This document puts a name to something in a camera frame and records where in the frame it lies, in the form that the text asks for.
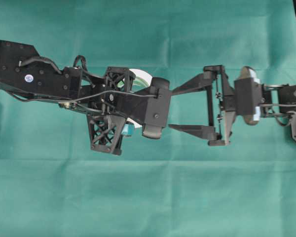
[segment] robotic arm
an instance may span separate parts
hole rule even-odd
[[[143,136],[159,139],[167,124],[171,96],[201,91],[207,93],[208,125],[170,124],[171,128],[206,139],[209,146],[225,146],[230,144],[237,116],[248,125],[256,125],[261,118],[275,118],[281,126],[291,127],[296,141],[296,85],[261,84],[252,68],[243,67],[231,87],[222,65],[204,67],[203,73],[172,91],[168,80],[153,77],[149,87],[132,92],[135,77],[128,68],[120,67],[108,67],[103,76],[92,74],[80,55],[72,67],[60,70],[32,45],[0,40],[0,89],[21,102],[55,103],[86,114],[94,151],[120,155],[122,139],[132,135],[133,122],[142,125]],[[219,106],[218,129],[213,85]],[[278,104],[272,103],[272,91],[277,92]]]
[[[88,85],[81,85],[82,80]],[[120,155],[123,137],[134,129],[128,118],[143,126],[143,136],[161,137],[169,112],[170,83],[152,78],[149,87],[133,93],[134,80],[128,68],[108,67],[102,77],[94,75],[83,56],[60,70],[32,45],[0,40],[0,89],[22,102],[56,103],[86,114],[94,151]]]

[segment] black cable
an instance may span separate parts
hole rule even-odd
[[[90,73],[89,71],[85,70],[85,69],[82,69],[83,73],[87,74],[88,76],[91,76],[91,77],[95,77],[95,78],[101,78],[101,79],[104,79],[104,77],[102,76],[99,76],[97,74],[93,74],[93,73]]]
[[[43,63],[50,64],[58,74],[62,74],[61,71],[59,70],[59,68],[57,67],[57,65],[52,60],[50,60],[49,58],[41,57],[41,56],[34,56],[34,57],[28,58],[24,61],[20,61],[19,67],[24,67],[24,66],[31,64],[33,62],[43,62]]]
[[[82,55],[78,55],[75,59],[74,59],[74,68],[77,67],[77,63],[79,62],[79,60],[81,61],[82,64],[82,68],[86,71],[88,71],[87,69],[87,62],[84,56]]]
[[[272,107],[272,106],[279,106],[279,107],[296,107],[295,105],[285,105],[285,104],[261,104],[261,107]]]
[[[31,101],[42,101],[42,102],[57,102],[57,103],[72,103],[72,102],[78,102],[80,100],[86,100],[86,99],[90,99],[93,97],[97,97],[106,93],[117,93],[117,94],[124,94],[124,95],[132,95],[132,96],[136,96],[136,97],[155,97],[155,95],[138,95],[138,94],[134,94],[134,93],[130,93],[130,92],[124,92],[124,91],[118,91],[118,90],[106,90],[106,91],[102,91],[99,92],[97,94],[94,95],[89,95],[89,96],[85,96],[85,97],[81,97],[78,99],[74,99],[74,100],[56,100],[56,99],[48,99],[48,98],[33,98],[33,99],[21,99],[18,96],[14,95],[11,92],[6,91],[6,93],[8,93],[9,95],[11,95],[13,98],[21,101],[21,102],[31,102]]]

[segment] white sticker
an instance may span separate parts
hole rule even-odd
[[[34,77],[31,75],[31,74],[27,74],[25,77],[24,77],[24,80],[26,82],[32,82],[34,80]]]

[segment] blue component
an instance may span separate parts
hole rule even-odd
[[[135,126],[132,123],[127,123],[123,127],[122,135],[131,136],[131,135],[133,135],[134,130],[135,130]]]

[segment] green cloth backdrop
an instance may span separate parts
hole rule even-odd
[[[291,0],[0,0],[0,40],[171,89],[216,64],[231,85],[246,65],[296,84]],[[168,123],[206,124],[206,95],[174,97]],[[119,157],[89,147],[85,115],[0,91],[0,237],[296,236],[296,143],[274,119],[237,118],[226,147],[169,128],[136,130]]]

